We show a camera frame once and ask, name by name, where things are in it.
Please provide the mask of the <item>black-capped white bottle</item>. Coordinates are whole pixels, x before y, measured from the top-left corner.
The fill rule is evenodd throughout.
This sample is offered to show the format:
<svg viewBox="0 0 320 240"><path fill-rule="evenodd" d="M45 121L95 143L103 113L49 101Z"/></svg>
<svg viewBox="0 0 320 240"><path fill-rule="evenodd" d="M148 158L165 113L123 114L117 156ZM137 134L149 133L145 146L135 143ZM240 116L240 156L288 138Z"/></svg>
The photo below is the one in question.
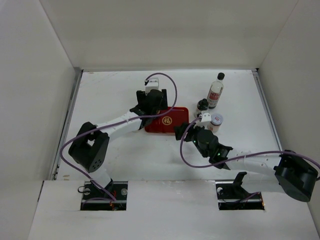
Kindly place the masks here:
<svg viewBox="0 0 320 240"><path fill-rule="evenodd" d="M209 103L206 98L203 98L198 101L196 105L196 110L194 112L194 117L197 118L203 111L207 111L209 109Z"/></svg>

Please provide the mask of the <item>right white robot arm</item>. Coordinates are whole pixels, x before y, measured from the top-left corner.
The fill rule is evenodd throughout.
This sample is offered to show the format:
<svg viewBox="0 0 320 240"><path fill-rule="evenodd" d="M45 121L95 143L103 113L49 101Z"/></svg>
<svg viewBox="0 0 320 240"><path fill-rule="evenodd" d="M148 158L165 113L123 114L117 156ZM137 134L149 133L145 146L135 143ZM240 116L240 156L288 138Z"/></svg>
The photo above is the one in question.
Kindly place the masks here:
<svg viewBox="0 0 320 240"><path fill-rule="evenodd" d="M294 151L241 153L221 144L210 130L195 123L185 122L173 129L176 140L181 144L193 143L200 155L208 159L203 168L238 171L231 189L238 198L256 192L278 192L307 203L320 180L320 165Z"/></svg>

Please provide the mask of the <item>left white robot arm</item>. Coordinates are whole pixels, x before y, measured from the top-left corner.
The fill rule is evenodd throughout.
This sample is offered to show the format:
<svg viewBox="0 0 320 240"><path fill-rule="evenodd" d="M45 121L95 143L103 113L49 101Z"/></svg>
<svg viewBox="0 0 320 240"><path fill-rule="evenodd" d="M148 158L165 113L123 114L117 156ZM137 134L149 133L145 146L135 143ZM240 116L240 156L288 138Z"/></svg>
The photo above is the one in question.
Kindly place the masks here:
<svg viewBox="0 0 320 240"><path fill-rule="evenodd" d="M113 180L103 166L108 145L111 141L130 132L139 131L150 125L161 110L168 109L167 90L152 89L149 93L138 90L137 105L126 114L118 117L107 125L111 127L98 129L99 125L84 123L78 136L90 132L71 144L68 154L81 166L86 174L96 182L95 193L100 199L108 199L112 195Z"/></svg>

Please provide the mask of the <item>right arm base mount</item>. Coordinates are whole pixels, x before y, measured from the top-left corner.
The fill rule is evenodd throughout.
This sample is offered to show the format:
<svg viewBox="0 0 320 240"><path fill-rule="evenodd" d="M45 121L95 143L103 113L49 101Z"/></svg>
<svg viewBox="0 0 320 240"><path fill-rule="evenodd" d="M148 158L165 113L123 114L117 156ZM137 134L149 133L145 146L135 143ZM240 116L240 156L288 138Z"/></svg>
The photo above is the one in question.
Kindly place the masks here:
<svg viewBox="0 0 320 240"><path fill-rule="evenodd" d="M219 210L265 210L262 194L260 192L249 193L242 187L246 175L246 172L240 172L234 180L215 183Z"/></svg>

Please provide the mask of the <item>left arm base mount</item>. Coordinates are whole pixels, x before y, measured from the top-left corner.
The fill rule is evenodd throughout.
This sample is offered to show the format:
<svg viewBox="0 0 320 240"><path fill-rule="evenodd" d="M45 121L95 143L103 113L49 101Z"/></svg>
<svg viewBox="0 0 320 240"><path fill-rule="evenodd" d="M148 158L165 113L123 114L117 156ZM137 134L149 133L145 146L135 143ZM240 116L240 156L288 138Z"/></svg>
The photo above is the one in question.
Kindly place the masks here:
<svg viewBox="0 0 320 240"><path fill-rule="evenodd" d="M105 191L97 188L92 182L86 181L78 187L81 194L81 211L126 211L129 183L114 181Z"/></svg>

